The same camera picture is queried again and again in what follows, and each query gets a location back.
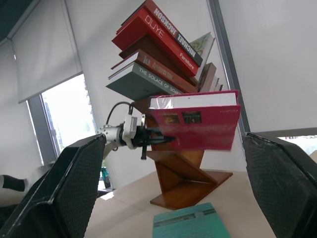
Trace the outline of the green drink bottle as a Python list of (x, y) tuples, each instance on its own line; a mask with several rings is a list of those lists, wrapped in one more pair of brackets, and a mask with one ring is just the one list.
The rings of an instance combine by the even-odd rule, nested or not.
[(106, 167), (101, 167), (101, 174), (102, 174), (102, 179), (105, 185), (105, 188), (111, 188), (111, 182), (109, 179), (108, 171)]

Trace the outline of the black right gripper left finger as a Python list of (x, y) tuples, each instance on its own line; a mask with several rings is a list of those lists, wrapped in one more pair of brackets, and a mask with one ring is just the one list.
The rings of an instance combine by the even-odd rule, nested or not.
[(0, 238), (83, 238), (98, 194), (106, 137), (66, 147), (0, 229)]

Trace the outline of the black and white object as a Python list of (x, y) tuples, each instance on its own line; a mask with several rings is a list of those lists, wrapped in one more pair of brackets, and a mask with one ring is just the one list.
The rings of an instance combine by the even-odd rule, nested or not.
[(24, 192), (28, 187), (27, 179), (19, 179), (9, 175), (0, 175), (0, 192), (6, 190)]

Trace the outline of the grey Solace book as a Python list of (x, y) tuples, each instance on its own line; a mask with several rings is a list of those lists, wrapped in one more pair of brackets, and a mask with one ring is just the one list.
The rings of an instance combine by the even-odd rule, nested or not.
[(180, 95), (183, 92), (139, 64), (133, 62), (110, 76), (106, 88), (133, 101), (166, 93)]

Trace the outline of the magenta hardcover book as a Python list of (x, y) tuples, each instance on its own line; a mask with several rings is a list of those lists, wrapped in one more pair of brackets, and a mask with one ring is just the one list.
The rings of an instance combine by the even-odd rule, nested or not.
[(231, 150), (240, 117), (238, 91), (152, 96), (149, 109), (172, 150)]

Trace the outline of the white roller blind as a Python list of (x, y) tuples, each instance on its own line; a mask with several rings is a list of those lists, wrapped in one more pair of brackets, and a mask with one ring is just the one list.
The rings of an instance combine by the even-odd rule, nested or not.
[(317, 135), (317, 0), (219, 0), (250, 130)]
[(36, 0), (12, 43), (19, 103), (82, 73), (66, 0)]

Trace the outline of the grey window pillar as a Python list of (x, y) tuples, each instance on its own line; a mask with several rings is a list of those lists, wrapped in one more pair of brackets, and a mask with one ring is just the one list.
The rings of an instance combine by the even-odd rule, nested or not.
[(239, 128), (240, 128), (240, 134), (243, 137), (246, 134), (246, 132), (250, 132), (250, 125), (248, 122), (243, 95), (242, 95), (241, 87), (239, 84), (239, 79), (238, 79), (229, 39), (227, 36), (222, 12), (220, 9), (219, 0), (207, 0), (207, 3), (209, 5), (209, 11), (211, 15), (213, 29), (215, 32), (225, 76), (228, 82), (228, 87), (230, 90), (237, 90), (239, 92), (238, 103), (241, 105)]

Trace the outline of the brown anniversary book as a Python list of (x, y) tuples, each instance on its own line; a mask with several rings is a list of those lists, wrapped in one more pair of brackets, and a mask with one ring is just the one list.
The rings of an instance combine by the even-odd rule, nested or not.
[(140, 66), (154, 73), (156, 76), (167, 81), (171, 85), (175, 86), (177, 89), (181, 90), (184, 93), (196, 93), (198, 91), (196, 86), (191, 85), (185, 79), (181, 78), (179, 75), (174, 73), (171, 69), (164, 66), (158, 60), (149, 56), (142, 50), (137, 50), (133, 54), (129, 55), (121, 62), (113, 66), (111, 69), (114, 71), (112, 75), (108, 78), (112, 79), (119, 72), (123, 71), (131, 63), (138, 63)]

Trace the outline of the Michael Jackson black-spine book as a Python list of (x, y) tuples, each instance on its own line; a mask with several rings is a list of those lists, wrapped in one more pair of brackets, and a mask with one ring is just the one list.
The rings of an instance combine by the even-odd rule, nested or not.
[(132, 21), (132, 18), (141, 9), (146, 10), (150, 16), (156, 20), (160, 26), (166, 30), (169, 35), (183, 48), (183, 50), (191, 57), (191, 59), (201, 66), (203, 59), (198, 52), (191, 46), (186, 38), (179, 32), (171, 20), (163, 13), (163, 11), (155, 4), (153, 0), (145, 0), (122, 24), (116, 34), (121, 32), (125, 26)]

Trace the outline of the wooden zigzag bookshelf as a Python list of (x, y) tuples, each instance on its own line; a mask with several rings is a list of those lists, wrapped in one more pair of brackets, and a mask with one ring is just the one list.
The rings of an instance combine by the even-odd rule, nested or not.
[[(122, 51), (120, 56), (125, 59), (137, 50), (144, 51), (198, 88), (199, 83), (182, 73), (150, 35), (137, 40)], [(210, 90), (215, 86), (215, 79), (214, 76)], [(150, 203), (171, 210), (194, 206), (233, 175), (230, 172), (201, 170), (203, 155), (203, 151), (174, 151), (168, 143), (152, 146), (149, 156), (155, 162), (161, 195)]]

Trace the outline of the red OUYE Furniture book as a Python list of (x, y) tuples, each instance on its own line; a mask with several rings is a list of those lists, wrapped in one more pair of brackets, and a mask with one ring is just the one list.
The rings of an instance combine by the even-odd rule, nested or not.
[(193, 77), (197, 74), (199, 67), (195, 61), (144, 8), (136, 12), (131, 21), (123, 27), (112, 42), (124, 51), (145, 35), (150, 35), (186, 76)]

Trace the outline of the teal paperback book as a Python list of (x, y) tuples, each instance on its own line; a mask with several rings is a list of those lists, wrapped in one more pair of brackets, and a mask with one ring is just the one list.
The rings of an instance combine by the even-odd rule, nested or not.
[(231, 238), (211, 203), (154, 216), (152, 238)]

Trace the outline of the dark brown book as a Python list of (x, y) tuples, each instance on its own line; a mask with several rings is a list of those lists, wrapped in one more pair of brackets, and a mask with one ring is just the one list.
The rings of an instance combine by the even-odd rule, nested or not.
[(209, 92), (216, 72), (216, 66), (210, 62), (204, 66), (198, 84), (198, 92)]

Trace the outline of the grey window frame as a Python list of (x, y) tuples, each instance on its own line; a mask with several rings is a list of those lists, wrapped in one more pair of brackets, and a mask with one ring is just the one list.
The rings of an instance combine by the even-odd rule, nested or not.
[(60, 154), (50, 110), (41, 94), (29, 99), (27, 102), (42, 160), (47, 165), (55, 161)]

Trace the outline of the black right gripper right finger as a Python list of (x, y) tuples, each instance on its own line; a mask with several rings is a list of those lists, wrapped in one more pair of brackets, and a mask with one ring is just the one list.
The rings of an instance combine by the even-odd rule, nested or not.
[(276, 238), (317, 238), (317, 163), (298, 145), (243, 137), (254, 197)]

